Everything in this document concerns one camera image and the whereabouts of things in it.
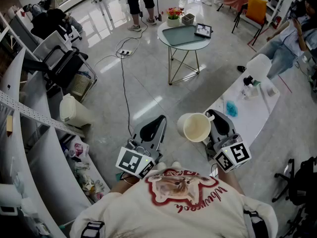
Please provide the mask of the white pot of red flowers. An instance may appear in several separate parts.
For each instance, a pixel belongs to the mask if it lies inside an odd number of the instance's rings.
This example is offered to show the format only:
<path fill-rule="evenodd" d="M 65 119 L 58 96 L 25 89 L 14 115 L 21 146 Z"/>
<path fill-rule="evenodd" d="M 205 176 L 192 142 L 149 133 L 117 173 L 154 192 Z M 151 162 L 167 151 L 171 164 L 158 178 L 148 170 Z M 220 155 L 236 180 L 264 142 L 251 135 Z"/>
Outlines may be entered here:
<path fill-rule="evenodd" d="M 183 7 L 170 7 L 166 10 L 166 23 L 169 27 L 177 27 L 180 24 L 180 17 L 184 15 Z"/>

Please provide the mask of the chair with orange cushion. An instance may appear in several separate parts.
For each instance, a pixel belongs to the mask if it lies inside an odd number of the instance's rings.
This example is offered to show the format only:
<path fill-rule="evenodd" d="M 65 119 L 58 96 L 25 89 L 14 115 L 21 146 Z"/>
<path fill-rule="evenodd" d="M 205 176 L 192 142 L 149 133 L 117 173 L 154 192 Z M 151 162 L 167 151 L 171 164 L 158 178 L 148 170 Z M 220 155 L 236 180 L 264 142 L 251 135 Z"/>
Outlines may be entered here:
<path fill-rule="evenodd" d="M 243 4 L 234 20 L 235 24 L 232 33 L 238 27 L 239 21 L 241 19 L 244 20 L 257 29 L 253 37 L 254 41 L 252 45 L 254 45 L 266 23 L 266 4 L 265 0 L 248 0 L 247 3 Z"/>

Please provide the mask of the white and pink plastic bag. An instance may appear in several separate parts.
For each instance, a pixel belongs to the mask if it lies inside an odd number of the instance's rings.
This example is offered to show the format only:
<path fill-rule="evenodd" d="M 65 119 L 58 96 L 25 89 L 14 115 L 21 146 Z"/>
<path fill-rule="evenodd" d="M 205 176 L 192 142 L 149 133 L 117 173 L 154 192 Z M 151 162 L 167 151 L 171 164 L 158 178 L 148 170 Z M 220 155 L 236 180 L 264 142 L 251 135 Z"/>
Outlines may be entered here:
<path fill-rule="evenodd" d="M 70 141 L 68 155 L 71 158 L 76 157 L 82 162 L 87 161 L 89 155 L 89 145 L 83 142 L 77 135 Z"/>

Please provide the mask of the black hanging tool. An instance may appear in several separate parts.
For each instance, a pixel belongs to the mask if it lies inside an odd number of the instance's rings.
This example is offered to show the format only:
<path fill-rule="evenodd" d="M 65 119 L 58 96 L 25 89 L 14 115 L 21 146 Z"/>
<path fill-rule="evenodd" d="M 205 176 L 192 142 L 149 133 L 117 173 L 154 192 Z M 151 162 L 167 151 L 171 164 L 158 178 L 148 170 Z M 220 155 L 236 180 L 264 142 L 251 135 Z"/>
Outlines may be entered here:
<path fill-rule="evenodd" d="M 159 9 L 159 0 L 157 0 L 157 15 L 155 16 L 156 21 L 162 22 L 162 12 Z"/>

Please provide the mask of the person's right forearm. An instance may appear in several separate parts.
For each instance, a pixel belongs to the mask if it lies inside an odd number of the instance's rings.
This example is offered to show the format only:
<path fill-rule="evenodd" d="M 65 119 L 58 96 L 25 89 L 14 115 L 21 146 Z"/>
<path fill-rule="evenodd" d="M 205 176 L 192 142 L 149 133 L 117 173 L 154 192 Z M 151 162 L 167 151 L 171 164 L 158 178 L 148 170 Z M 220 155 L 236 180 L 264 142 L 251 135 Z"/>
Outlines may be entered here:
<path fill-rule="evenodd" d="M 218 170 L 218 178 L 233 187 L 235 190 L 237 190 L 240 194 L 244 195 L 244 192 L 235 176 L 235 173 L 233 171 L 230 171 L 228 173 L 224 172 L 220 165 L 217 165 Z"/>

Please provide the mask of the white table lamp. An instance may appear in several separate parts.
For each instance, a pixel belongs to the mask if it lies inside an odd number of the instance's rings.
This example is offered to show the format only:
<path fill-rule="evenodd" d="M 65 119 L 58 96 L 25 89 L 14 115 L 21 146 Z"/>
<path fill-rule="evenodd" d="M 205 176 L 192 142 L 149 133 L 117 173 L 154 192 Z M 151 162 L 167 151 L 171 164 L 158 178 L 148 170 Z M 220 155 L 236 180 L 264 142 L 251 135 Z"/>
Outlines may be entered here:
<path fill-rule="evenodd" d="M 264 54 L 258 54 L 251 59 L 246 65 L 246 71 L 252 77 L 253 86 L 257 86 L 264 82 L 271 68 L 271 60 Z"/>

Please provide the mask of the pile of white gloves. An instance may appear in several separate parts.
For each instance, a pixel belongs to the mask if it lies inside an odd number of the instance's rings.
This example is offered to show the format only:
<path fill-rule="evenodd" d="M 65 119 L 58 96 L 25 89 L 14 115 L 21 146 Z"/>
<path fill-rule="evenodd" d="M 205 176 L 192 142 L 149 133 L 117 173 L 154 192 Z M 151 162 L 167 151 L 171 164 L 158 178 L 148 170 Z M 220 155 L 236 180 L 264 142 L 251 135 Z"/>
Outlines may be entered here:
<path fill-rule="evenodd" d="M 105 186 L 100 179 L 93 175 L 89 163 L 75 162 L 74 175 L 84 194 L 92 204 L 104 196 Z"/>

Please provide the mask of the grey-green tray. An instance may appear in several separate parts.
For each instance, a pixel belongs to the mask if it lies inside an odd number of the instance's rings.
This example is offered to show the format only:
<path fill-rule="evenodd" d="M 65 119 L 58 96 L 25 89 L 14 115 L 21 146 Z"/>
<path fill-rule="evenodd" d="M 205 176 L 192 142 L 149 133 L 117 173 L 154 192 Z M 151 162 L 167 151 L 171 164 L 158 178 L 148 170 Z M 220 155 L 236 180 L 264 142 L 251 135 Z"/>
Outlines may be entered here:
<path fill-rule="evenodd" d="M 171 46 L 184 45 L 192 42 L 204 41 L 205 37 L 196 35 L 196 26 L 179 26 L 164 29 L 162 34 Z"/>

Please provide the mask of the clear plastic bottle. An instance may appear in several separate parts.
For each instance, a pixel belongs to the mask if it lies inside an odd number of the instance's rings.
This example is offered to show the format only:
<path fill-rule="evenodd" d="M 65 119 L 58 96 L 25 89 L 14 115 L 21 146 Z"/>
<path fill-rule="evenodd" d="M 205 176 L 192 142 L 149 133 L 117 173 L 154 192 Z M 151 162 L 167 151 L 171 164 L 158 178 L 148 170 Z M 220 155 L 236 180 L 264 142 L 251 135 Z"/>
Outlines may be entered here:
<path fill-rule="evenodd" d="M 249 99 L 252 95 L 252 88 L 253 88 L 253 85 L 252 84 L 249 84 L 249 85 L 246 85 L 244 86 L 244 88 L 242 89 L 241 91 L 241 94 L 242 94 L 242 98 L 243 99 Z"/>

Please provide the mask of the long white desk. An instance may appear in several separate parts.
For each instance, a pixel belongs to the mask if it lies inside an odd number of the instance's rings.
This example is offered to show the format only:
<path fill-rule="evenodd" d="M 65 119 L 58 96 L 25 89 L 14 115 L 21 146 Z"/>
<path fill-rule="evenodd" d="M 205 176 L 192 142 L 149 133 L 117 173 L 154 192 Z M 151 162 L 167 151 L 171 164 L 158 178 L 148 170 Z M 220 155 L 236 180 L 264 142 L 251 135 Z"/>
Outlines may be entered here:
<path fill-rule="evenodd" d="M 226 102 L 233 101 L 238 109 L 238 116 L 228 116 L 235 127 L 235 131 L 239 133 L 248 146 L 251 146 L 259 132 L 262 130 L 270 114 L 272 113 L 280 92 L 270 97 L 267 94 L 268 88 L 275 86 L 268 78 L 264 80 L 256 88 L 258 95 L 243 99 L 241 91 L 244 88 L 243 79 L 249 76 L 245 71 L 237 80 L 207 109 L 217 110 L 224 115 L 226 114 Z"/>

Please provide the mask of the white curved shelf unit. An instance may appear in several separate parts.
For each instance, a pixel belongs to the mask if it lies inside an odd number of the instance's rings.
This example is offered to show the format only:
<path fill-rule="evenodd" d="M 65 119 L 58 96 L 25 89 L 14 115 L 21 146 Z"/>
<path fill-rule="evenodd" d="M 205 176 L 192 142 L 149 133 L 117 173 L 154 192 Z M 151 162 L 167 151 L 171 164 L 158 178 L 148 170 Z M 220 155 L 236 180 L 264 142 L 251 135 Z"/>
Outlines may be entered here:
<path fill-rule="evenodd" d="M 24 59 L 22 49 L 0 81 L 0 90 L 51 118 L 42 76 L 36 73 L 20 86 Z M 9 137 L 7 115 L 13 116 Z M 60 132 L 0 104 L 0 213 L 21 217 L 37 237 L 67 238 L 74 219 L 92 205 L 75 178 L 72 160 L 63 152 Z M 88 163 L 106 195 L 108 185 L 91 159 Z"/>

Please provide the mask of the cream waste bin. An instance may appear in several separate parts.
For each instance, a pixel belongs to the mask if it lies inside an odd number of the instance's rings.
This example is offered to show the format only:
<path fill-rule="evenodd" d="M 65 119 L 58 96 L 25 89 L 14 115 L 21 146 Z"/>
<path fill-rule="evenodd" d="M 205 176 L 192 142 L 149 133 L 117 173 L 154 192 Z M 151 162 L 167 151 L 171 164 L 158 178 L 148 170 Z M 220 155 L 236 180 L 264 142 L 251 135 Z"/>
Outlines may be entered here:
<path fill-rule="evenodd" d="M 59 116 L 63 123 L 82 127 L 93 123 L 93 114 L 72 95 L 64 95 L 59 105 Z"/>

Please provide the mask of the person's cream printed shirt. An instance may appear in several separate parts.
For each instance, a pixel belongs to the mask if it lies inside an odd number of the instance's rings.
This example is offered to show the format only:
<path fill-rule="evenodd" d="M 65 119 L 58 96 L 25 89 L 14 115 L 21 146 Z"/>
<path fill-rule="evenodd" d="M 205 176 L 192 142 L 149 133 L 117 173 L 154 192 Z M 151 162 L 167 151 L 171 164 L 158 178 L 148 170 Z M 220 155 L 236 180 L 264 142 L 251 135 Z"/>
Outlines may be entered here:
<path fill-rule="evenodd" d="M 70 238 L 276 238 L 266 203 L 217 177 L 182 167 L 150 172 L 123 194 L 108 193 L 74 221 Z"/>

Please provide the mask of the white chair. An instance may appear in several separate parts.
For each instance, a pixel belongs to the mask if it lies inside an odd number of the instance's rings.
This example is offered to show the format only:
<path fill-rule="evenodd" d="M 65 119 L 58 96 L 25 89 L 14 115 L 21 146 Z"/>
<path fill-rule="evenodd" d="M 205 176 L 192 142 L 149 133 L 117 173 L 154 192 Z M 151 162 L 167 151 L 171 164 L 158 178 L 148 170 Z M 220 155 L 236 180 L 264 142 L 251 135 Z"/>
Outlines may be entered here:
<path fill-rule="evenodd" d="M 33 55 L 40 61 L 44 61 L 45 57 L 53 50 L 55 46 L 60 46 L 60 49 L 55 50 L 45 62 L 52 69 L 63 57 L 63 52 L 72 50 L 71 41 L 64 40 L 57 31 L 54 31 L 46 39 L 44 39 L 37 48 L 33 51 Z"/>

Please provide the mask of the blue fluffy ball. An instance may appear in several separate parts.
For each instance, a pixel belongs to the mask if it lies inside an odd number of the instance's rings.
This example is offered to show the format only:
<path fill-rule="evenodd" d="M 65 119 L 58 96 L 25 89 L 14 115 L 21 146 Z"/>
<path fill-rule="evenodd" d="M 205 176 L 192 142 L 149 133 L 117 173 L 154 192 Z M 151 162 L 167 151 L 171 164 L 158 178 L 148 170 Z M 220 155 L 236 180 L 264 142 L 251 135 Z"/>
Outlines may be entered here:
<path fill-rule="evenodd" d="M 233 101 L 226 102 L 226 114 L 232 117 L 238 116 L 238 109 Z"/>

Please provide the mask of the perforated metal strip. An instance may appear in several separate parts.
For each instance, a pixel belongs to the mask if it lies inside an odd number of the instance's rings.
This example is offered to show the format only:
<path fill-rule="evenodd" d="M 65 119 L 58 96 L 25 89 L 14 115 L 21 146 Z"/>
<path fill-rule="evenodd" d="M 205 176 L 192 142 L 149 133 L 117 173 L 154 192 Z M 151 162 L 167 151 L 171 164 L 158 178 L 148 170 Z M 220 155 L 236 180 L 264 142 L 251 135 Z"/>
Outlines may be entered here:
<path fill-rule="evenodd" d="M 15 101 L 14 99 L 12 99 L 10 96 L 8 96 L 6 93 L 4 93 L 1 90 L 0 90 L 0 104 L 4 105 L 5 107 L 10 108 L 14 111 L 18 111 L 20 113 L 20 115 L 22 115 L 28 119 L 32 119 L 36 122 L 39 122 L 43 125 L 52 126 L 57 130 L 63 131 L 65 133 L 68 133 L 71 135 L 77 135 L 81 138 L 85 137 L 82 130 L 80 130 L 76 127 L 73 127 L 73 126 L 63 124 L 62 122 L 59 122 L 59 121 L 54 120 L 46 115 L 43 115 L 43 114 L 27 107 L 26 105 Z"/>

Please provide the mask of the black picture frame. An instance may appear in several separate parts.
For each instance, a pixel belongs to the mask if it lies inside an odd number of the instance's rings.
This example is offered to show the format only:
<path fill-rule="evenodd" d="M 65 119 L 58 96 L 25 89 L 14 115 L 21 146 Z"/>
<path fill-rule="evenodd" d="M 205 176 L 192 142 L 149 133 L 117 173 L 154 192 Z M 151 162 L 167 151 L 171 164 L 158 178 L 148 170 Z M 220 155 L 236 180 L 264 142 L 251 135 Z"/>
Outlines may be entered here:
<path fill-rule="evenodd" d="M 196 24 L 196 30 L 195 30 L 195 35 L 200 36 L 200 37 L 204 37 L 204 38 L 211 38 L 211 34 L 212 34 L 213 30 L 212 27 L 209 25 L 205 25 L 205 24 L 201 24 L 201 23 L 197 23 Z"/>

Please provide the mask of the grey square container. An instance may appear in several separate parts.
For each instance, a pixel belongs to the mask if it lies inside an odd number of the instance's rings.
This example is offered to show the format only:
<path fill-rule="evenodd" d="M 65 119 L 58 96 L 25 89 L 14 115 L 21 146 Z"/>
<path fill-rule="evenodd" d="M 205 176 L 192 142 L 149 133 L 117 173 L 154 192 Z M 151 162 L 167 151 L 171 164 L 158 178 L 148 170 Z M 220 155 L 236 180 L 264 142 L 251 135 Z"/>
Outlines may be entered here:
<path fill-rule="evenodd" d="M 181 18 L 182 24 L 192 25 L 194 24 L 195 15 L 188 13 Z"/>

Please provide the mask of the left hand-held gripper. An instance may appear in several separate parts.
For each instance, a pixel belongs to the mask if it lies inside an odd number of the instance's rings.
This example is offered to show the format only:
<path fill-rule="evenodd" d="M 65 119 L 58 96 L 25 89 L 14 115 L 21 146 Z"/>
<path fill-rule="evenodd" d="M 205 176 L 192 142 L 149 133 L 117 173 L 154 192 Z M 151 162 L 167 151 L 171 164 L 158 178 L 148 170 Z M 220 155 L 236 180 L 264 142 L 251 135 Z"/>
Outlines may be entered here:
<path fill-rule="evenodd" d="M 115 166 L 143 179 L 162 157 L 159 146 L 167 126 L 164 115 L 151 117 L 138 124 L 127 144 L 121 147 Z"/>

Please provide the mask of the round white side table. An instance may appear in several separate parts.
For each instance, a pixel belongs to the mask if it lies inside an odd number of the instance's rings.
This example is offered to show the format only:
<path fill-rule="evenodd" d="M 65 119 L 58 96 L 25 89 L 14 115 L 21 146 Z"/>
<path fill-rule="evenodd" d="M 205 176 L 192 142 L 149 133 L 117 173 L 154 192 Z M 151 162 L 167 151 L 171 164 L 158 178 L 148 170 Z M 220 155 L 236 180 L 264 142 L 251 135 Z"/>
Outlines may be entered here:
<path fill-rule="evenodd" d="M 169 30 L 169 29 L 175 29 L 175 27 L 169 27 L 167 25 L 167 23 L 164 22 L 158 27 L 157 35 L 158 35 L 158 38 L 161 40 L 161 42 L 163 42 L 168 48 L 168 52 L 167 52 L 168 53 L 168 84 L 173 85 L 173 84 L 191 79 L 191 78 L 198 76 L 200 74 L 201 70 L 200 70 L 197 51 L 201 50 L 203 48 L 206 48 L 209 45 L 211 39 L 204 38 L 201 41 L 191 42 L 191 43 L 182 44 L 182 45 L 178 45 L 178 46 L 172 46 L 163 34 L 164 30 Z M 185 56 L 182 60 L 178 60 L 175 57 L 175 54 L 177 51 L 185 51 L 186 52 Z M 184 62 L 189 52 L 194 52 L 194 54 L 195 54 L 196 64 L 197 64 L 196 67 L 189 66 Z M 179 66 L 178 66 L 177 70 L 174 72 L 174 74 L 172 74 L 173 73 L 172 63 L 174 61 L 179 62 Z M 188 70 L 191 71 L 191 73 L 183 78 L 176 79 L 176 76 L 177 76 L 181 66 L 185 66 Z"/>

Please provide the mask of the person's left forearm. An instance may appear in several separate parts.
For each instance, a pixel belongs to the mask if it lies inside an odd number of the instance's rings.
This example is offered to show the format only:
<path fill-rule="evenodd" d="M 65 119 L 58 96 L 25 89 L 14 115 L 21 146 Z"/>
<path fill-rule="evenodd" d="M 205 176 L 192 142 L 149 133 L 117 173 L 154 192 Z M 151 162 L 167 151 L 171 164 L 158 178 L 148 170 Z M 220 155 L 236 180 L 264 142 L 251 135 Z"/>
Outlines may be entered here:
<path fill-rule="evenodd" d="M 123 194 L 133 185 L 139 182 L 139 178 L 133 176 L 129 173 L 124 173 L 120 178 L 120 181 L 110 190 L 110 193 L 120 193 Z"/>

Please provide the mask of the cream ceramic mug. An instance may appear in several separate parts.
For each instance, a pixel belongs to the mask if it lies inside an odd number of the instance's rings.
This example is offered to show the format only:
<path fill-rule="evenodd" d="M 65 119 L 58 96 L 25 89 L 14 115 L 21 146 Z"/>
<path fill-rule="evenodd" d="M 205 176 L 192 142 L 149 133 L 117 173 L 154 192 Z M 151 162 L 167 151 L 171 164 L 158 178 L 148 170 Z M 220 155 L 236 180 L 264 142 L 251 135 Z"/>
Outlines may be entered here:
<path fill-rule="evenodd" d="M 214 118 L 214 115 L 207 117 L 202 113 L 183 114 L 177 121 L 177 131 L 191 142 L 202 142 L 209 136 Z"/>

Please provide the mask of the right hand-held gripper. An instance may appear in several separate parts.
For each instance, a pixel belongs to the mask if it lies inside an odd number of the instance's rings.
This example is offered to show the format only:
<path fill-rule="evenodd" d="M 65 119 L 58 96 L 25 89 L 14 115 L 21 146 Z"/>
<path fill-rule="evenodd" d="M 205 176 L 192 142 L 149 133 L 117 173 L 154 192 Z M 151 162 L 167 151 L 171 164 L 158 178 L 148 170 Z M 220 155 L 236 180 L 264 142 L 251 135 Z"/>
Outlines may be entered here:
<path fill-rule="evenodd" d="M 205 115 L 211 123 L 211 139 L 222 139 L 215 144 L 207 144 L 207 157 L 216 161 L 225 173 L 247 163 L 252 158 L 249 147 L 241 135 L 235 134 L 231 119 L 212 109 L 207 110 Z"/>

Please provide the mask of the beige wicker basket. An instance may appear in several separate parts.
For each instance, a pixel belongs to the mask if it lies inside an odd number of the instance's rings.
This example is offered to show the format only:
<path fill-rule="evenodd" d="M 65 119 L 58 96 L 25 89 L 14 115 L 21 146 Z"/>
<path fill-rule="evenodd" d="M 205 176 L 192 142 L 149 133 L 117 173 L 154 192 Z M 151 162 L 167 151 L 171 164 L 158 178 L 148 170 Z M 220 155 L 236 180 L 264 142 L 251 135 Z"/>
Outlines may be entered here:
<path fill-rule="evenodd" d="M 74 76 L 74 82 L 71 88 L 71 92 L 79 97 L 82 97 L 90 83 L 90 75 L 79 71 Z"/>

